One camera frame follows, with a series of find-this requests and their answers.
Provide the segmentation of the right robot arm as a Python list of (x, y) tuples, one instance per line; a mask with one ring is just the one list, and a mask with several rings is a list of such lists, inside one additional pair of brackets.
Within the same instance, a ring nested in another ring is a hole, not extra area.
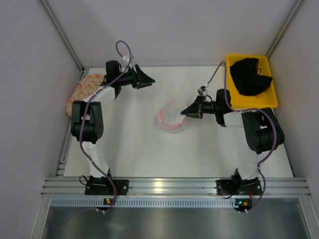
[[(208, 95), (203, 94), (202, 87), (198, 90), (195, 101), (181, 115), (201, 119), (204, 114), (215, 115), (216, 122), (222, 127), (241, 127), (244, 129), (248, 151), (242, 164), (232, 175), (233, 184), (243, 187), (255, 183), (260, 175), (261, 164), (270, 157), (277, 147), (284, 143), (285, 135), (272, 109), (234, 110), (231, 107), (230, 92), (219, 89), (216, 100), (207, 101)], [(263, 152), (268, 154), (260, 159)]]

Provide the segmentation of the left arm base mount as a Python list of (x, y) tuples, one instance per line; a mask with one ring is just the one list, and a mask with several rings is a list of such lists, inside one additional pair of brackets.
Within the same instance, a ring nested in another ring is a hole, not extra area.
[[(123, 179), (113, 180), (116, 189), (116, 195), (127, 195), (129, 189), (129, 181)], [(85, 195), (104, 196), (114, 195), (114, 188), (107, 178), (90, 178), (86, 183)]]

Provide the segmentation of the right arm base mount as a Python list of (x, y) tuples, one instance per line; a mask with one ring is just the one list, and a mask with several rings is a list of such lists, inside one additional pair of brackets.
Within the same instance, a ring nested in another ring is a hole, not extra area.
[(260, 196), (262, 187), (258, 178), (252, 180), (231, 180), (223, 179), (216, 181), (217, 194), (223, 198), (232, 196)]

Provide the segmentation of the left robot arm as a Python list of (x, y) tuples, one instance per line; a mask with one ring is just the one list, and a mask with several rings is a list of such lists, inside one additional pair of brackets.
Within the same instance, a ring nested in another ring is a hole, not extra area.
[(90, 176), (102, 178), (110, 175), (110, 168), (105, 160), (101, 144), (103, 139), (103, 106), (115, 100), (124, 86), (141, 89), (151, 86), (155, 80), (135, 66), (122, 66), (116, 60), (106, 62), (106, 74), (98, 88), (83, 100), (74, 100), (71, 108), (71, 134), (80, 143), (80, 148), (88, 159)]

